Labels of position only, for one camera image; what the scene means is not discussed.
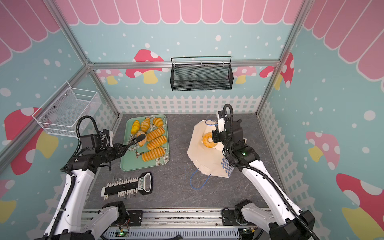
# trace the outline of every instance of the bread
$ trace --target bread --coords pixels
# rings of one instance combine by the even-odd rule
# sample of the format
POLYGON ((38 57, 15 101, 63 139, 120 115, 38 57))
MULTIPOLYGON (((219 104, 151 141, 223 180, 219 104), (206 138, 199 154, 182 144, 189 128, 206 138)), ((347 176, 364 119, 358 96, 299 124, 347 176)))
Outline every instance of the bread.
POLYGON ((153 130, 152 132, 149 132, 149 133, 147 134, 147 140, 148 140, 148 141, 152 141, 153 139, 158 138, 158 137, 160 137, 161 135, 163 135, 165 132, 166 132, 166 131, 164 130, 164 128, 159 127, 159 128, 157 128, 157 129, 155 129, 155 130, 153 130))
POLYGON ((215 147, 217 145, 217 143, 213 142, 212 133, 211 132, 207 132, 206 134, 204 134, 204 136, 203 136, 203 143, 204 143, 204 145, 206 147, 215 147))
POLYGON ((140 123, 139 123, 138 120, 136 120, 136 121, 132 124, 131 134, 135 135, 139 130, 140 130, 140 123))
POLYGON ((144 140, 141 140, 140 142, 138 142, 140 147, 144 146, 144 144, 147 142, 147 135, 143 131, 138 131, 136 134, 136 137, 140 136, 141 134, 144 134, 145 138, 144 138, 144 140))
POLYGON ((153 120, 153 124, 156 126, 156 127, 162 127, 164 125, 164 122, 161 118, 155 118, 153 120))
POLYGON ((147 148, 149 150, 155 149, 157 147, 160 147, 161 145, 165 144, 167 142, 166 136, 160 136, 158 138, 153 139, 151 142, 147 144, 147 148))
POLYGON ((161 156, 164 156, 165 153, 166 152, 165 152, 164 148, 158 147, 158 148, 155 148, 155 149, 153 149, 153 150, 151 150, 149 152, 143 153, 142 159, 143 159, 144 162, 148 162, 150 160, 153 160, 153 159, 159 158, 161 156))
POLYGON ((149 127, 151 126, 151 120, 149 118, 144 119, 144 121, 141 122, 141 131, 147 132, 149 127))

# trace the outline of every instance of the paper bag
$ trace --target paper bag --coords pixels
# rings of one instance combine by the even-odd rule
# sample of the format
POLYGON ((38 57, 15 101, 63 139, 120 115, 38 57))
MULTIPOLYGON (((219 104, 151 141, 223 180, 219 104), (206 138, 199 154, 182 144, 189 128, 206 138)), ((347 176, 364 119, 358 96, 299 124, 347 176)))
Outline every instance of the paper bag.
POLYGON ((208 126, 205 120, 196 124, 187 154, 203 174, 228 178, 234 167, 229 166, 227 159, 223 156, 223 144, 219 142, 215 147, 206 147, 202 142, 203 135, 213 130, 216 130, 216 127, 208 126))

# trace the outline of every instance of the orange donut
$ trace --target orange donut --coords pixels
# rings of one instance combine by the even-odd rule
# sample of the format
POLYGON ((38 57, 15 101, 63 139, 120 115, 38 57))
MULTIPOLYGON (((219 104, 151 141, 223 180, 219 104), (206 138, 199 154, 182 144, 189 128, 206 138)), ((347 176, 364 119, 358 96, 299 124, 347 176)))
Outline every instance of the orange donut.
POLYGON ((206 147, 215 147, 217 145, 217 143, 213 142, 213 139, 212 139, 212 142, 208 141, 208 139, 212 139, 212 133, 211 132, 207 132, 203 136, 203 143, 206 147))

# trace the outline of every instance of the gray countertop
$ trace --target gray countertop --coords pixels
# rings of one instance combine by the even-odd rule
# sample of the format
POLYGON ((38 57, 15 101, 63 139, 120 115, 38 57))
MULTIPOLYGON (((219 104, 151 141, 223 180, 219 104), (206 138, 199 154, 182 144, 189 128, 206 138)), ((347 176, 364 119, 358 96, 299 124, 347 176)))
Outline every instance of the gray countertop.
MULTIPOLYGON (((122 143, 126 122, 130 118, 142 115, 123 115, 114 142, 122 143)), ((107 202, 123 201, 126 208, 189 208, 189 207, 234 207, 244 199, 251 200, 258 207, 267 204, 253 184, 238 170, 234 169, 230 178, 211 176, 205 186, 194 190, 189 183, 196 167, 187 155, 194 126, 204 119, 215 119, 215 114, 167 114, 170 160, 162 166, 124 172, 120 169, 120 159, 112 162, 112 171, 107 167, 99 170, 94 186, 86 201, 85 209, 100 209, 107 202), (123 199, 117 195, 104 201, 100 196, 101 188, 111 182, 113 177, 139 177, 143 172, 151 171, 154 178, 152 194, 123 199)), ((235 114, 234 120, 241 118, 244 137, 247 144, 261 157, 266 169, 281 186, 273 160, 255 114, 235 114)), ((192 185, 200 187, 208 176, 200 171, 194 175, 192 185)))

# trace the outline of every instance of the red mushroom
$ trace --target red mushroom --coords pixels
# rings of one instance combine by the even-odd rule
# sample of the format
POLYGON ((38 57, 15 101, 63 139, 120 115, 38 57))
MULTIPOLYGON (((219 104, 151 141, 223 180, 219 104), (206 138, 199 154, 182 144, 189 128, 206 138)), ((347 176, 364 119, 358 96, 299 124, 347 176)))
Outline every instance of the red mushroom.
POLYGON ((233 76, 237 78, 236 82, 237 84, 243 84, 245 83, 245 76, 256 76, 257 71, 255 67, 238 67, 235 68, 233 71, 233 76))
MULTIPOLYGON (((281 81, 284 79, 285 86, 289 88, 291 86, 293 71, 294 71, 294 61, 292 53, 289 53, 287 61, 285 62, 283 69, 281 70, 277 81, 275 82, 275 89, 280 90, 281 81)), ((274 67, 268 66, 260 72, 260 77, 266 78, 272 75, 274 67)))
MULTIPOLYGON (((14 180, 0 180, 0 199, 4 194, 13 187, 14 180)), ((16 208, 16 201, 0 201, 0 223, 5 223, 16 208)))
MULTIPOLYGON (((38 108, 23 108, 9 114, 4 120, 5 135, 7 140, 3 141, 3 145, 12 141, 17 134, 32 120, 32 114, 38 108)), ((40 129, 31 140, 25 145, 20 153, 12 160, 11 168, 14 174, 20 175, 26 173, 31 167, 36 149, 49 158, 57 148, 59 140, 57 137, 51 136, 40 129)))
POLYGON ((362 240, 383 237, 384 191, 346 174, 338 174, 336 182, 340 190, 358 206, 356 209, 341 209, 357 237, 362 240))
MULTIPOLYGON (((149 51, 147 49, 139 50, 133 59, 133 62, 155 62, 155 61, 163 62, 164 60, 156 53, 149 51)), ((163 72, 169 71, 168 68, 127 69, 125 74, 130 78, 135 78, 143 74, 144 83, 151 84, 151 83, 157 83, 159 81, 155 75, 154 70, 163 71, 163 72)))
POLYGON ((306 137, 308 141, 305 143, 310 142, 314 145, 313 148, 308 149, 312 159, 318 162, 324 155, 329 168, 334 170, 340 160, 340 147, 336 137, 320 132, 307 132, 306 137))
POLYGON ((118 83, 114 76, 123 76, 118 69, 98 69, 96 73, 103 83, 105 82, 105 79, 107 79, 109 85, 116 85, 118 83))

